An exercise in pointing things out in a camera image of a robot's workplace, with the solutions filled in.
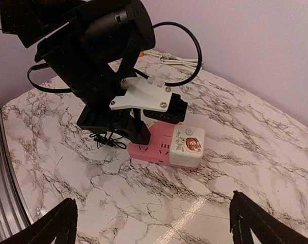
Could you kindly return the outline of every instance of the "marble countertop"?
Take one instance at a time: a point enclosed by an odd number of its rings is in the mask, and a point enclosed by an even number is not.
[[[169,82],[191,73],[150,56],[137,68]],[[65,87],[59,78],[45,85]],[[97,149],[76,126],[83,103],[71,94],[33,89],[4,106],[11,159],[33,220],[70,197],[78,205],[79,244],[233,243],[229,204],[239,190],[308,237],[308,129],[205,71],[173,92],[189,103],[184,124],[206,131],[198,170]]]

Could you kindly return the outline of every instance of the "plain background wall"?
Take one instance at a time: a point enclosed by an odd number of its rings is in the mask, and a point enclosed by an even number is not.
[[[308,0],[143,0],[153,23],[176,21],[198,37],[206,70],[258,95],[308,126]],[[157,48],[195,57],[176,27],[157,30]],[[0,105],[29,90],[35,48],[0,33]],[[50,78],[50,71],[33,79]]]

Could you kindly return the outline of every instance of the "bolt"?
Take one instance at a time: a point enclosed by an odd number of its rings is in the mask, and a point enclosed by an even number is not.
[[[160,103],[160,106],[161,106],[162,108],[166,108],[167,104],[166,104],[166,102],[161,102],[161,103]]]

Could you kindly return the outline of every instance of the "table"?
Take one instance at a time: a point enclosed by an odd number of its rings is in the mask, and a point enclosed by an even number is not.
[[[191,73],[147,55],[136,67],[168,82]],[[59,78],[44,86],[65,87]],[[98,149],[76,126],[83,103],[72,94],[33,89],[5,105],[8,147],[33,220],[70,197],[77,243],[233,243],[229,203],[239,190],[308,237],[308,129],[206,71],[173,92],[189,103],[184,124],[206,132],[198,170]]]

